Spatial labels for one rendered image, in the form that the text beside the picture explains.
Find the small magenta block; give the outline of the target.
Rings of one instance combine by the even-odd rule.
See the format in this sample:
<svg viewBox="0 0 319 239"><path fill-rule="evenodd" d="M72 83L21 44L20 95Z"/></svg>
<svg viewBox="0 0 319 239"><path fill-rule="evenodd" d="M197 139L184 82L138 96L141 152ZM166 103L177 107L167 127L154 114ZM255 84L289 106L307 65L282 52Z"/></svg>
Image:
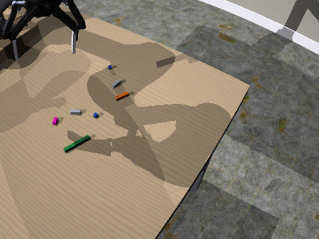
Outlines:
<svg viewBox="0 0 319 239"><path fill-rule="evenodd" d="M58 121L58 118L57 118L57 117L55 117L55 118L54 118L54 120L53 120L53 122L52 122L52 123L53 123L53 125L57 125L57 121Z"/></svg>

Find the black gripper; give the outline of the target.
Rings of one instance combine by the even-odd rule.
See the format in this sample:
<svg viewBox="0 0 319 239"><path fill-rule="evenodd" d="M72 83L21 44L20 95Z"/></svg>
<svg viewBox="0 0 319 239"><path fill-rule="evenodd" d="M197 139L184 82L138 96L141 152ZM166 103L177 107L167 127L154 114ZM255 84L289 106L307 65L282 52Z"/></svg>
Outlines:
<svg viewBox="0 0 319 239"><path fill-rule="evenodd" d="M63 10L61 10L59 5L62 2L65 5L69 6L71 13L77 20L77 23ZM21 10L22 7L26 9L26 12L23 15L23 17L18 21L16 26L11 30L11 27L16 18L16 14L18 11ZM2 39L9 39L11 41L11 48L14 50L16 62L19 61L19 50L16 40L18 34L26 26L26 24L32 20L33 17L40 18L43 16L48 17L50 15L53 15L59 20L61 20L72 30L72 54L76 54L76 42L78 40L78 33L80 29L86 29L86 24L84 18L82 17L77 6L75 5L74 0L13 0L12 11L4 27Z"/></svg>

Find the orange rod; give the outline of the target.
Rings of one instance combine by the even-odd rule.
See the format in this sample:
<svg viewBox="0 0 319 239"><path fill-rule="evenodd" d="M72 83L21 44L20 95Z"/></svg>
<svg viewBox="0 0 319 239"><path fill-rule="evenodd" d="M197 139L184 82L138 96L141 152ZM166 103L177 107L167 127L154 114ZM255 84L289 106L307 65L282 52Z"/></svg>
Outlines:
<svg viewBox="0 0 319 239"><path fill-rule="evenodd" d="M128 96L129 96L129 93L128 93L128 92L125 92L125 93L122 93L122 94L116 96L115 99L116 99L117 101L119 101L119 100L121 100L121 99L123 99L123 98L125 98L125 97L128 97Z"/></svg>

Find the green rod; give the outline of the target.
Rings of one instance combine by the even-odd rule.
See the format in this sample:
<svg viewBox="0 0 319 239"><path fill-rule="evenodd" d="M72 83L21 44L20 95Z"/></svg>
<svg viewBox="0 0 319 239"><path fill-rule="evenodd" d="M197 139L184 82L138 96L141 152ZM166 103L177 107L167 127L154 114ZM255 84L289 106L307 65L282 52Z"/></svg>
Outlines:
<svg viewBox="0 0 319 239"><path fill-rule="evenodd" d="M76 142L73 142L72 144L66 146L66 147L64 148L64 151L65 151L65 152L68 152L68 151L74 149L75 147L77 147L77 146L83 144L84 142L86 142L86 141L88 141L88 140L90 140L90 136L89 136L89 135L86 135L85 137L83 137L83 138L77 140Z"/></svg>

